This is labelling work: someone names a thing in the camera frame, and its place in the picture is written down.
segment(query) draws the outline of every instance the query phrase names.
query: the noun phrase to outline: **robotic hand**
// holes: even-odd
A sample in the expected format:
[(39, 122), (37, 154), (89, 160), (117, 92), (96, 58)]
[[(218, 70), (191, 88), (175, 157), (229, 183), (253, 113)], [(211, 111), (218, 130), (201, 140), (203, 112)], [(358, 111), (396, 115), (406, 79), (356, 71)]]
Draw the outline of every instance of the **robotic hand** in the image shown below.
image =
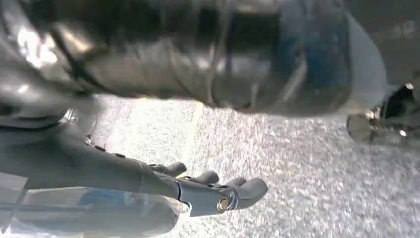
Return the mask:
[[(0, 15), (3, 230), (156, 235), (177, 223), (179, 205), (214, 215), (267, 192), (261, 179), (180, 179), (182, 165), (149, 166), (86, 143), (61, 119), (70, 107), (94, 110), (91, 95), (317, 117), (370, 109), (387, 86), (378, 49), (340, 0), (0, 0)], [(104, 205), (113, 191), (123, 202)]]

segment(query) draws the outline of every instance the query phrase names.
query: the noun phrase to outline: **transparent plastic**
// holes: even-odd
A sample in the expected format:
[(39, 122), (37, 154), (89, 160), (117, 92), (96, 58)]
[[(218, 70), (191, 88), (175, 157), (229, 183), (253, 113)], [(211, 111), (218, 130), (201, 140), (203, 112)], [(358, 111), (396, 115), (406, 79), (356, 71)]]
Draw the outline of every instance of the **transparent plastic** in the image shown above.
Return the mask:
[(85, 187), (23, 191), (0, 212), (2, 238), (142, 238), (172, 231), (189, 218), (190, 207), (160, 195)]

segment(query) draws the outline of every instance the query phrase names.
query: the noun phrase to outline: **gray floor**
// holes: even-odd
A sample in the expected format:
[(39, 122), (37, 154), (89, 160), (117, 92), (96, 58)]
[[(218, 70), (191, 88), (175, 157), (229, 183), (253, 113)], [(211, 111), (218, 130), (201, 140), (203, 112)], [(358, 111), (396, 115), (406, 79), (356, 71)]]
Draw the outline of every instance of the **gray floor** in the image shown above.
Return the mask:
[(189, 175), (261, 177), (252, 209), (191, 219), (180, 238), (420, 237), (420, 153), (363, 148), (343, 119), (291, 120), (178, 101), (104, 98), (95, 143)]

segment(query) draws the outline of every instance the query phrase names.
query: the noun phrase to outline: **chrome part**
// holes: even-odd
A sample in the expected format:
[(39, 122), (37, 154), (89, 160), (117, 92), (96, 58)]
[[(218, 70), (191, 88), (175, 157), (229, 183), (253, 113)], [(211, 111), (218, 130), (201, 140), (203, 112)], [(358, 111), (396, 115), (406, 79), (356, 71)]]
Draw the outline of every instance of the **chrome part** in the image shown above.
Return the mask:
[(373, 145), (420, 145), (420, 104), (415, 86), (406, 84), (382, 104), (364, 114), (347, 117), (347, 132), (356, 141)]
[(98, 115), (89, 115), (77, 110), (76, 108), (70, 108), (64, 115), (64, 119), (76, 123), (81, 131), (86, 134), (87, 142), (92, 143), (90, 136), (93, 134), (97, 126)]
[(226, 197), (222, 197), (219, 202), (217, 203), (217, 210), (221, 213), (227, 211), (229, 207), (229, 201)]

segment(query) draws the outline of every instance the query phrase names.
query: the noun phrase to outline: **screw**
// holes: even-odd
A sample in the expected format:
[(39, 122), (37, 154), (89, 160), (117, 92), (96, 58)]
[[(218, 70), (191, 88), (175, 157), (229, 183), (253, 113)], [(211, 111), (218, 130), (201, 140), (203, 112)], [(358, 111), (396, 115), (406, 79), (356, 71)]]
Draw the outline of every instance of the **screw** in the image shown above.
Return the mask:
[(229, 206), (229, 201), (226, 197), (220, 198), (219, 202), (217, 203), (217, 210), (221, 213), (227, 211), (227, 208)]

